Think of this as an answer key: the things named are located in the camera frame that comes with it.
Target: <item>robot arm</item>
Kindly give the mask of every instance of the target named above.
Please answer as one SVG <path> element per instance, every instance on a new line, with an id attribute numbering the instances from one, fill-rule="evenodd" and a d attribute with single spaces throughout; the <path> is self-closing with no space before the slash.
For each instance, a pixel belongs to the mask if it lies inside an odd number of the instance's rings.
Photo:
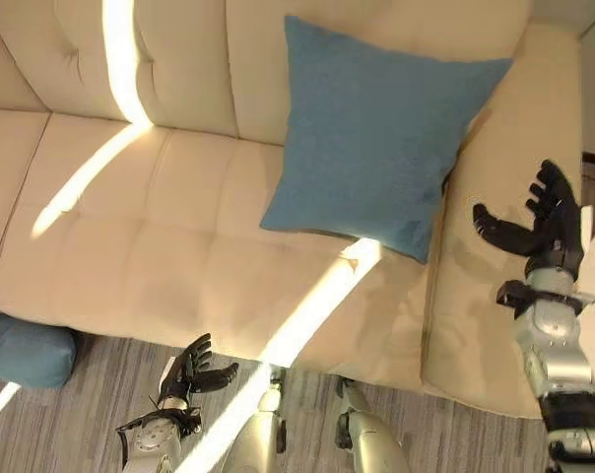
<path id="1" fill-rule="evenodd" d="M 530 186 L 534 229 L 473 209 L 488 243 L 527 256 L 525 282 L 507 281 L 497 303 L 514 308 L 514 338 L 549 434 L 550 473 L 595 473 L 595 378 L 579 346 L 578 316 L 595 298 L 576 293 L 584 256 L 580 208 L 562 171 L 544 161 Z"/>
<path id="2" fill-rule="evenodd" d="M 171 473 L 179 466 L 181 440 L 201 432 L 201 410 L 192 406 L 192 394 L 223 389 L 238 371 L 238 363 L 208 371 L 210 346 L 206 334 L 181 352 L 162 381 L 156 410 L 116 429 L 123 473 Z"/>

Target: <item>cream sofa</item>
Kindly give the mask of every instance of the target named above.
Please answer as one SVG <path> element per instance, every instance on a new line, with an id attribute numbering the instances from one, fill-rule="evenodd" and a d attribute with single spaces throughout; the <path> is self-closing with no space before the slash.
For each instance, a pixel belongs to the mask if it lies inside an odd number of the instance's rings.
<path id="1" fill-rule="evenodd" d="M 529 23 L 525 0 L 136 0 L 125 29 L 131 6 L 0 0 L 0 310 L 175 346 L 210 331 L 219 352 L 258 358 L 349 244 L 259 228 L 283 166 L 284 16 L 441 59 L 513 56 L 430 264 L 384 251 L 296 363 L 538 416 L 494 303 L 524 261 L 483 243 L 471 208 L 529 222 L 544 158 L 579 195 L 576 35 Z M 125 41 L 136 62 L 116 58 Z M 156 126 L 125 121 L 125 94 Z"/>

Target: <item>sofa armrest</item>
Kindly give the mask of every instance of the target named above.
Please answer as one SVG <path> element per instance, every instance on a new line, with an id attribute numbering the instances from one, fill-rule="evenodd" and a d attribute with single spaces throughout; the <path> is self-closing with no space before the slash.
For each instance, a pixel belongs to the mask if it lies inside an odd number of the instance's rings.
<path id="1" fill-rule="evenodd" d="M 530 24 L 512 70 L 473 127 L 451 176 L 425 346 L 423 376 L 433 389 L 481 409 L 539 417 L 512 341 L 511 310 L 498 287 L 523 277 L 525 259 L 479 238 L 472 208 L 531 226 L 528 188 L 544 159 L 580 195 L 579 40 Z"/>

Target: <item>sofa backrest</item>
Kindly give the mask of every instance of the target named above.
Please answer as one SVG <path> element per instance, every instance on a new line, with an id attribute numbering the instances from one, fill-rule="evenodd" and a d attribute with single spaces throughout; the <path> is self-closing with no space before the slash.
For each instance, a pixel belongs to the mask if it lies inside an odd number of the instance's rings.
<path id="1" fill-rule="evenodd" d="M 290 96 L 285 15 L 383 47 L 471 60 L 510 55 L 526 24 L 528 3 L 0 0 L 0 36 L 8 58 L 52 111 L 128 118 L 112 92 L 112 77 L 137 66 L 125 87 L 135 87 L 152 122 L 282 144 Z M 126 35 L 134 36 L 135 64 L 112 53 Z M 6 72 L 11 69 L 6 51 L 0 56 L 3 77 L 19 82 L 15 71 Z M 0 106 L 32 109 L 33 97 L 20 94 Z"/>
<path id="2" fill-rule="evenodd" d="M 44 111 L 45 106 L 13 61 L 0 36 L 0 108 Z"/>

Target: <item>blue pillow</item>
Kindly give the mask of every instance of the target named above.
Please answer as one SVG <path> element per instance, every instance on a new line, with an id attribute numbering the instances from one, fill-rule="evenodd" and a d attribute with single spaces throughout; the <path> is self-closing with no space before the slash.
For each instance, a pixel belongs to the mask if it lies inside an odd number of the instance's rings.
<path id="1" fill-rule="evenodd" d="M 24 387 L 61 387 L 72 373 L 76 345 L 64 327 L 0 313 L 0 377 Z"/>
<path id="2" fill-rule="evenodd" d="M 292 16 L 285 33 L 289 134 L 261 226 L 374 238 L 427 262 L 441 185 L 512 61 L 387 51 Z"/>

